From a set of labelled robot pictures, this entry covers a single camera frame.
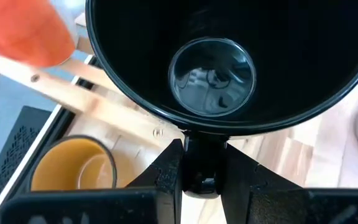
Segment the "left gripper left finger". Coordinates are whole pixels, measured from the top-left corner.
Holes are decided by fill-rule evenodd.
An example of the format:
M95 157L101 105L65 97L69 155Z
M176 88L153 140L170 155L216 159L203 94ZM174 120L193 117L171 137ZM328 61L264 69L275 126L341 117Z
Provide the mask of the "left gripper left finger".
M181 224L182 142L120 189L38 192L3 206L0 224Z

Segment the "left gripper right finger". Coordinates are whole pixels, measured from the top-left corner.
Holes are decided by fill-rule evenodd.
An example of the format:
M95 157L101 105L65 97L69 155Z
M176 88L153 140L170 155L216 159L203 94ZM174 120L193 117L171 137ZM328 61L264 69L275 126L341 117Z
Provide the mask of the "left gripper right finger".
M300 187L230 144L221 155L227 224L358 224L358 189Z

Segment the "yellow enamel mug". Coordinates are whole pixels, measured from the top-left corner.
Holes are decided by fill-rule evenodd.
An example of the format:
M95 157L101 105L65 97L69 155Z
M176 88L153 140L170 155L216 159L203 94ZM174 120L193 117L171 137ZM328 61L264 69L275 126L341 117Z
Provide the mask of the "yellow enamel mug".
M116 164L109 149L90 136L60 139L39 160L30 190L113 189L117 184Z

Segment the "black glossy mug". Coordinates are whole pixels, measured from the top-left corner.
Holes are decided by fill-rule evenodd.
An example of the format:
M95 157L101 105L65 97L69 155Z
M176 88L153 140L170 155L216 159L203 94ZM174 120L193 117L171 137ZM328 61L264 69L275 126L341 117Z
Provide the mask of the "black glossy mug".
M358 0L86 0L113 83L184 132L183 190L221 193L232 136L300 124L358 83Z

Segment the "orange mug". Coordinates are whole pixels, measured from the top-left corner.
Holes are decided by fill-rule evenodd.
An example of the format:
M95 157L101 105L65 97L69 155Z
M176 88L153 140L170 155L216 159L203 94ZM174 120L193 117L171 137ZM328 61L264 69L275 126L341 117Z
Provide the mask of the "orange mug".
M63 0L0 0L0 56L51 67L70 58L77 43Z

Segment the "black keyboard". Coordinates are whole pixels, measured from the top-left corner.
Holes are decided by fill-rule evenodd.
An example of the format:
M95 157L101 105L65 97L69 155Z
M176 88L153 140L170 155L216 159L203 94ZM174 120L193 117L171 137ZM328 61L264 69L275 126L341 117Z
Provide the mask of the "black keyboard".
M51 112L23 106L0 151L0 193L31 147Z

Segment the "wooden slatted rack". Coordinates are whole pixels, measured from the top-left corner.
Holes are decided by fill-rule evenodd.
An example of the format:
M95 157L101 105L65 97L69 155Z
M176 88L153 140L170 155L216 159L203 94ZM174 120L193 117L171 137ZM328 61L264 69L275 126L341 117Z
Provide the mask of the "wooden slatted rack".
M95 59L87 37L79 37L76 49L88 54L87 59ZM125 100L129 100L108 78L103 69L88 65L88 63L69 58L57 67L76 78L105 87ZM184 140L184 134L175 125L168 124L149 113L130 108L124 103L108 100L105 96L76 85L77 81L70 83L40 68L2 56L0 56L0 75L49 97L72 112L103 121L112 126L118 134L131 140L162 148L170 144L173 139Z

